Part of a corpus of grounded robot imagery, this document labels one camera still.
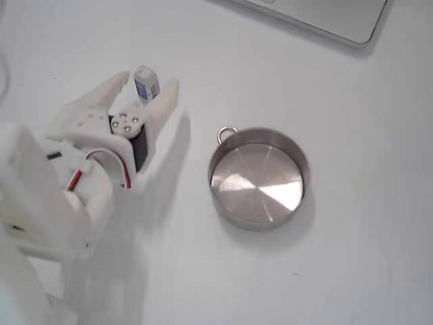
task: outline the red wire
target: red wire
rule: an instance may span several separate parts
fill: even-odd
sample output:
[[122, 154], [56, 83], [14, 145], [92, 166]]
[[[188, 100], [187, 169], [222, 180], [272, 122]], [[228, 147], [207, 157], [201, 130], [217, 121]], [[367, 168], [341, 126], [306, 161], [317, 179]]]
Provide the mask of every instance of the red wire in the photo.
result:
[[[86, 157], [86, 159], [90, 158], [93, 154], [98, 153], [98, 151], [94, 151], [92, 153], [90, 153], [90, 155], [88, 155]], [[124, 169], [124, 179], [125, 179], [125, 188], [131, 188], [131, 178], [129, 177], [129, 172], [128, 172], [128, 168], [127, 168], [127, 164], [124, 161], [124, 159], [122, 158], [121, 155], [119, 155], [116, 152], [113, 152], [115, 155], [117, 155], [117, 157], [119, 157], [120, 161], [122, 162], [122, 166]], [[81, 175], [83, 174], [83, 172], [80, 169], [77, 169], [74, 173], [74, 175], [72, 176], [72, 179], [69, 182], [69, 186], [68, 186], [68, 191], [73, 191], [75, 189], [75, 186], [77, 185], [78, 181], [81, 178]]]
[[72, 179], [69, 182], [68, 191], [73, 191], [75, 189], [75, 186], [78, 183], [82, 174], [83, 174], [83, 172], [79, 169], [77, 169], [75, 171], [74, 176], [72, 177]]

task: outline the small box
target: small box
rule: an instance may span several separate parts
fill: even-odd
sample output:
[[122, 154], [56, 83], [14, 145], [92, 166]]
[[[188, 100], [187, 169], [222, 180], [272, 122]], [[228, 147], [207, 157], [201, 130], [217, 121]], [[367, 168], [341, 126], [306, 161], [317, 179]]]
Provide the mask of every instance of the small box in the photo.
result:
[[160, 93], [160, 84], [156, 73], [147, 66], [139, 66], [134, 73], [138, 96], [151, 101]]

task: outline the white table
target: white table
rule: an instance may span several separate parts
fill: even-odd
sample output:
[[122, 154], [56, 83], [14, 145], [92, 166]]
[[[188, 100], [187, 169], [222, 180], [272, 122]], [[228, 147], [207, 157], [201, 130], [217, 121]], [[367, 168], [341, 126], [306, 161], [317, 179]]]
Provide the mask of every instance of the white table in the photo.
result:
[[[393, 1], [355, 50], [217, 0], [9, 1], [2, 118], [38, 136], [119, 70], [181, 80], [145, 190], [118, 193], [94, 256], [64, 270], [82, 324], [433, 323], [432, 16]], [[291, 222], [257, 234], [217, 216], [224, 125], [302, 146], [313, 191]], [[38, 270], [52, 290], [58, 271]]]

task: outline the metal bowl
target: metal bowl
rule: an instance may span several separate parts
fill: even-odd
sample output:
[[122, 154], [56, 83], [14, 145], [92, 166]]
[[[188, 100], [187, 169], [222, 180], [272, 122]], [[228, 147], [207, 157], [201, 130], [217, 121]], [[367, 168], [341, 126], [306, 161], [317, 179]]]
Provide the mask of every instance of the metal bowl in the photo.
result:
[[[225, 141], [223, 133], [231, 131]], [[299, 146], [265, 128], [223, 127], [208, 168], [217, 211], [248, 230], [268, 230], [292, 217], [309, 190], [310, 170]]]

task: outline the silver laptop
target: silver laptop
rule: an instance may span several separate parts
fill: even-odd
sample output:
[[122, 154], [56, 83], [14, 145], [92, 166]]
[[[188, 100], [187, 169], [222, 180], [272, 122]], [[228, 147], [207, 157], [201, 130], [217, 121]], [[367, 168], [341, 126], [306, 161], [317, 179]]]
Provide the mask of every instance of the silver laptop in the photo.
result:
[[370, 42], [388, 0], [233, 0], [355, 47]]

